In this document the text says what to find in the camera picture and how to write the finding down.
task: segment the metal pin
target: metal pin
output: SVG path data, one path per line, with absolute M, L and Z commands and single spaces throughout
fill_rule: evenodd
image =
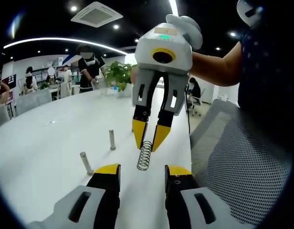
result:
M 84 163 L 84 167 L 85 167 L 85 169 L 86 169 L 86 173 L 88 174 L 88 175 L 93 175 L 93 170 L 91 169 L 91 166 L 90 166 L 90 163 L 89 163 L 89 161 L 88 161 L 88 158 L 87 158 L 87 156 L 86 156 L 86 154 L 85 154 L 85 152 L 81 152 L 80 153 L 80 157 L 81 157 L 81 159 L 82 159 L 82 162 Z
M 110 149 L 115 150 L 116 147 L 115 147 L 115 143 L 114 143 L 114 132 L 113 132 L 113 130 L 109 130 L 109 135 L 110 135 L 110 144 L 111 144 Z

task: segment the woman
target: woman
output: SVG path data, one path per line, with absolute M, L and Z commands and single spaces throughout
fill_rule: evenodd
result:
M 188 100 L 191 97 L 196 97 L 196 98 L 199 98 L 200 99 L 200 96 L 201 96 L 201 89 L 199 87 L 199 84 L 198 84 L 197 80 L 194 77 L 191 77 L 189 79 Z M 192 98 L 192 101 L 193 102 L 197 102 L 197 103 L 199 102 L 195 98 Z
M 56 81 L 57 80 L 56 80 L 56 76 L 55 75 L 53 75 L 53 76 L 48 75 L 46 77 L 46 83 L 48 83 L 48 84 L 55 84 Z
M 31 74 L 32 67 L 28 67 L 26 70 L 26 81 L 24 85 L 24 94 L 35 92 L 38 89 L 36 78 Z
M 81 55 L 78 61 L 78 68 L 82 74 L 80 79 L 80 93 L 92 91 L 92 84 L 97 87 L 99 77 L 99 69 L 105 77 L 105 62 L 99 56 L 93 53 L 93 50 L 88 45 L 80 45 L 77 48 L 77 53 Z

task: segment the metal spring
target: metal spring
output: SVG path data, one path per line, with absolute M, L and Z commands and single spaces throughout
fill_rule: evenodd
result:
M 152 143 L 149 141 L 143 142 L 137 162 L 137 168 L 139 170 L 146 171 L 149 168 L 151 151 Z

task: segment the led strip light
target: led strip light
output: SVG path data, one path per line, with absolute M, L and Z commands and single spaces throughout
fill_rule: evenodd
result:
M 118 50 L 118 49 L 115 49 L 115 48 L 112 48 L 112 47 L 109 47 L 109 46 L 106 46 L 106 45 L 103 45 L 103 44 L 98 44 L 98 43 L 88 42 L 88 41 L 83 41 L 83 40 L 78 40 L 78 39 L 72 39 L 72 38 L 61 38 L 61 37 L 40 37 L 40 38 L 26 39 L 26 40 L 14 42 L 14 43 L 11 43 L 11 44 L 7 44 L 7 45 L 4 46 L 4 49 L 7 49 L 7 48 L 9 48 L 9 47 L 11 47 L 13 45 L 16 45 L 16 44 L 21 44 L 21 43 L 26 43 L 26 42 L 34 42 L 34 41 L 67 41 L 67 42 L 77 42 L 77 43 L 84 43 L 84 44 L 90 44 L 90 45 L 93 45 L 93 46 L 98 46 L 98 47 L 101 47 L 101 48 L 104 48 L 104 49 L 112 50 L 114 52 L 117 52 L 117 53 L 120 53 L 120 54 L 123 54 L 123 55 L 127 55 L 128 54 L 128 53 L 126 53 L 124 51 L 121 51 L 121 50 Z

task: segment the black ceiling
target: black ceiling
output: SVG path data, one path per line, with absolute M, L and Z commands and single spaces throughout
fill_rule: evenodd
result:
M 171 13 L 169 0 L 99 0 L 116 10 L 124 17 L 100 28 L 71 22 L 70 19 L 93 0 L 24 0 L 4 1 L 0 14 L 0 58 L 2 62 L 20 60 L 28 57 L 74 53 L 77 43 L 58 41 L 39 41 L 18 44 L 3 50 L 3 46 L 15 41 L 37 37 L 66 37 L 102 43 L 116 48 L 135 46 L 135 39 L 159 23 Z M 203 46 L 199 52 L 208 55 L 225 55 L 236 43 L 229 36 L 230 31 L 241 32 L 245 24 L 236 11 L 237 0 L 176 0 L 179 15 L 193 18 L 201 27 Z M 78 7 L 71 12 L 71 6 Z M 7 30 L 19 13 L 23 18 L 12 40 Z M 104 49 L 99 51 L 107 57 L 116 55 Z

